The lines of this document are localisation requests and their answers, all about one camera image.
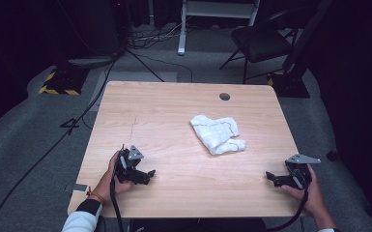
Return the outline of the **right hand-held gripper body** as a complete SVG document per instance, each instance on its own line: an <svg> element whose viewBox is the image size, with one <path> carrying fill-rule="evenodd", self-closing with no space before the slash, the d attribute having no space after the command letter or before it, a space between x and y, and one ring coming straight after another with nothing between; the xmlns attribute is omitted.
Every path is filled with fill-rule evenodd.
<svg viewBox="0 0 372 232"><path fill-rule="evenodd" d="M320 159L315 159L306 155L293 155L285 160L285 165L289 174L286 176L272 175L272 182L276 187L286 185L299 190L306 189L312 182L308 164L320 162Z"/></svg>

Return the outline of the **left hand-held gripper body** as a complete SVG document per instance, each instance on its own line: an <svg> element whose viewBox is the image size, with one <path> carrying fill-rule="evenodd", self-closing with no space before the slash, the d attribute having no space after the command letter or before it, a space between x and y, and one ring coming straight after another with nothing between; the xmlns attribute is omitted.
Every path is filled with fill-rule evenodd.
<svg viewBox="0 0 372 232"><path fill-rule="evenodd" d="M151 172L145 173L136 169L136 166L144 158L143 154L134 146L122 147L115 162L114 175L120 183L130 181L134 184L148 185Z"/></svg>

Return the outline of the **white towel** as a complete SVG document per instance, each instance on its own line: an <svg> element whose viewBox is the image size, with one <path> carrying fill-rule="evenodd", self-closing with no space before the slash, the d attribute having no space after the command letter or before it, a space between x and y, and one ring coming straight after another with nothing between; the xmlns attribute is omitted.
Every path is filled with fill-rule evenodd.
<svg viewBox="0 0 372 232"><path fill-rule="evenodd" d="M229 152L243 151L246 141L238 139L238 125L233 117L211 119L204 114L196 115L190 120L197 137L212 156Z"/></svg>

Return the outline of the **person's right hand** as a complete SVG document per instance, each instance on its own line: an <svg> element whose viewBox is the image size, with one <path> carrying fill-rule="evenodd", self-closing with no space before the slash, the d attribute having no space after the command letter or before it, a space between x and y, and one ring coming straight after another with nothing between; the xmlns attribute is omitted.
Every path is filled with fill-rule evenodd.
<svg viewBox="0 0 372 232"><path fill-rule="evenodd" d="M324 204L323 195L318 184L317 176L310 164L307 165L310 175L311 183L308 185L308 200L304 205L304 209L314 218L324 215L327 212ZM297 200L301 200L304 191L298 190L286 185L281 187L286 193L293 196Z"/></svg>

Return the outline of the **person's left hand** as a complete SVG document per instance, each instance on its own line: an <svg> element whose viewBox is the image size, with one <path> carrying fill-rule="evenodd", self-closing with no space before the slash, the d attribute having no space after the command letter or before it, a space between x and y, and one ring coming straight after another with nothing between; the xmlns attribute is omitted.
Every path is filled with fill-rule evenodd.
<svg viewBox="0 0 372 232"><path fill-rule="evenodd" d="M118 157L118 153L115 153L109 161L107 170L104 172L100 181L96 185L94 189L91 190L90 194L88 195L88 199L94 199L99 201L102 205L106 205L111 201L110 197L110 183L113 178L113 170L116 159ZM114 191L116 194L120 194L130 190L134 186L134 183L125 181L120 183L119 181L116 182Z"/></svg>

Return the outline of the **grey tape strip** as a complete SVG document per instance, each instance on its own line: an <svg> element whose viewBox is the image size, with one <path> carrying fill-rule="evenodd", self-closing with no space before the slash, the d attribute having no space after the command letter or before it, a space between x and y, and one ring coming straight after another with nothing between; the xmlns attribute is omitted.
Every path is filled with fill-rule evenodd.
<svg viewBox="0 0 372 232"><path fill-rule="evenodd" d="M71 185L66 185L64 188L65 192L73 193L74 191L85 191L87 189L86 185L81 185L81 184L71 184Z"/></svg>

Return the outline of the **wooden table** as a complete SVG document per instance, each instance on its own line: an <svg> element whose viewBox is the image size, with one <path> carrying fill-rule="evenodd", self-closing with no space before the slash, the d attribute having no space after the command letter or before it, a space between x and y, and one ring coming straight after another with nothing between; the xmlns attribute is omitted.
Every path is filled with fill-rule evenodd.
<svg viewBox="0 0 372 232"><path fill-rule="evenodd" d="M233 117L245 149L212 156L190 124L199 114ZM156 174L104 208L107 218L291 217L298 208L266 177L286 174L298 151L270 86L111 81L76 181L94 187L110 157L131 145L144 155L138 169Z"/></svg>

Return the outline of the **person's dark clothing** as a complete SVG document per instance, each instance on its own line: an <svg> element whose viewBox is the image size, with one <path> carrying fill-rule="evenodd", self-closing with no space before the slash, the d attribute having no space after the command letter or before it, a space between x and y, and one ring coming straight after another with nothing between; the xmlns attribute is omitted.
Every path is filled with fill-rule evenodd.
<svg viewBox="0 0 372 232"><path fill-rule="evenodd" d="M260 218L133 219L130 232L267 232Z"/></svg>

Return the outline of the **black yellow striped stand base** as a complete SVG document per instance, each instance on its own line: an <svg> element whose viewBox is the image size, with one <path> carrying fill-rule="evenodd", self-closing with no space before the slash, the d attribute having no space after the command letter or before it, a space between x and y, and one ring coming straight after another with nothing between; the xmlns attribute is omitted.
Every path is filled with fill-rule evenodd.
<svg viewBox="0 0 372 232"><path fill-rule="evenodd" d="M72 96L80 95L88 73L89 71L87 69L72 69L67 72L53 68L43 83L39 93Z"/></svg>
<svg viewBox="0 0 372 232"><path fill-rule="evenodd" d="M285 72L271 72L267 75L267 83L280 98L310 97L301 78L292 78Z"/></svg>

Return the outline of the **black folding chair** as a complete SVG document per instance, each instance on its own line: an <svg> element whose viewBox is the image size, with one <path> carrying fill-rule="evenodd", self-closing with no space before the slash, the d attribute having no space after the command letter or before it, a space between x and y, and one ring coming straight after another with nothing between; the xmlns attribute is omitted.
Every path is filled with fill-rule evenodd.
<svg viewBox="0 0 372 232"><path fill-rule="evenodd" d="M231 61L244 59L243 83L245 83L251 79L251 76L247 76L249 63L259 63L290 54L294 45L286 36L280 34L280 30L291 28L293 33L296 33L299 26L295 24L295 20L299 15L300 9L285 10L271 15L258 24L233 30L231 39L237 49L220 69Z"/></svg>

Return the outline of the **black slanted stand pole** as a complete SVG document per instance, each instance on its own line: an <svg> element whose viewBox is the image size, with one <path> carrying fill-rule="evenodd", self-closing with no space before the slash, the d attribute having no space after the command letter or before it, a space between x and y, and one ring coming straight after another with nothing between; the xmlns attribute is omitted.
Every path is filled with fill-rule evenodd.
<svg viewBox="0 0 372 232"><path fill-rule="evenodd" d="M306 70L305 53L311 38L324 17L329 5L333 0L322 0L315 14L309 19L304 27L293 52L287 57L284 64L288 66L286 74L292 78L301 78Z"/></svg>

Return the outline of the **dark cabinet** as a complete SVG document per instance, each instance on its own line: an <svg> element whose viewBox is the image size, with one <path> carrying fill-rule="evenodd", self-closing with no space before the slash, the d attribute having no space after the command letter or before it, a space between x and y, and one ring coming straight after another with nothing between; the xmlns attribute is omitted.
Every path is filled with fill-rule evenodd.
<svg viewBox="0 0 372 232"><path fill-rule="evenodd" d="M128 0L57 0L91 56L118 59L129 36Z"/></svg>

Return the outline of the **white desk frame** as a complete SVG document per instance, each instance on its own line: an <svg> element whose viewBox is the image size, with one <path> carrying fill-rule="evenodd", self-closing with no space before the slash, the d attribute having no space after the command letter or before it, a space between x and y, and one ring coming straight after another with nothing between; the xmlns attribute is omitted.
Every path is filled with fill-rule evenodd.
<svg viewBox="0 0 372 232"><path fill-rule="evenodd" d="M182 0L182 22L177 53L180 56L186 53L186 20L189 16L242 18L248 19L248 24L252 25L260 3L261 0L252 0L251 3Z"/></svg>

